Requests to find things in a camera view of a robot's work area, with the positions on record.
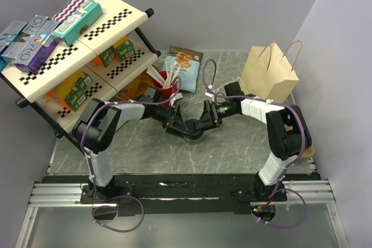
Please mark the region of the green paper coffee cup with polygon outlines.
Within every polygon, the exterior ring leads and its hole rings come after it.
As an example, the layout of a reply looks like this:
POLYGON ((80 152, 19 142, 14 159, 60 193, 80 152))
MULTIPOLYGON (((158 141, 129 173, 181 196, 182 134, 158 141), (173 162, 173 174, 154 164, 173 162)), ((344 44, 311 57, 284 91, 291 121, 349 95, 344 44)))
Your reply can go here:
POLYGON ((185 137, 185 142, 188 145, 196 145, 200 142, 201 138, 190 138, 190 137, 185 137))

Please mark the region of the black plastic cup lid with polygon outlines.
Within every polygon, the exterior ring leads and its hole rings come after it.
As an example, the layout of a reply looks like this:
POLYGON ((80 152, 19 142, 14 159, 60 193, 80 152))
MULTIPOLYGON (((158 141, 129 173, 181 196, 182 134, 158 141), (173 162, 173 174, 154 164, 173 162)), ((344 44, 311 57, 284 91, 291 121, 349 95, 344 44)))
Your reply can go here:
POLYGON ((187 139, 197 140, 203 135, 203 130, 198 129, 196 126, 198 124, 198 120, 190 119, 185 122, 185 126, 188 132, 184 135, 187 139))

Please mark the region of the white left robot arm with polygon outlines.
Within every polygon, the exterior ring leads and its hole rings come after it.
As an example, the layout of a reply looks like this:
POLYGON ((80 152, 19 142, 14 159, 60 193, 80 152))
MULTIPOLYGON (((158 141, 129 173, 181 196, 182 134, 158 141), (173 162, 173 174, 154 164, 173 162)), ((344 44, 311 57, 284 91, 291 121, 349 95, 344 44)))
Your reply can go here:
POLYGON ((88 102, 72 134, 88 164, 89 189, 100 202, 111 201, 117 192, 106 149, 112 143, 118 124, 152 118, 160 121, 163 128, 172 134, 188 134, 189 129, 178 108, 162 107, 174 98, 175 94, 171 94, 164 99, 161 90, 149 87, 145 94, 135 100, 104 102, 93 98, 88 102))

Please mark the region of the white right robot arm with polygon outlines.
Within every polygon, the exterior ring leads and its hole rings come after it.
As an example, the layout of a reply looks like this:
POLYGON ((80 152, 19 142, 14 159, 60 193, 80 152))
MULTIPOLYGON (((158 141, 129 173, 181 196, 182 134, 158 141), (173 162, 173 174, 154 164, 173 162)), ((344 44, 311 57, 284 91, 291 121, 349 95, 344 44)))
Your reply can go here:
POLYGON ((222 119, 241 114, 266 124, 270 154, 256 174, 253 192, 259 200, 268 200, 280 190, 287 169, 311 147, 312 138, 297 105, 278 105, 256 96, 245 95, 238 82, 224 87, 226 101, 204 102, 203 113, 193 125, 202 133, 222 124, 222 119))

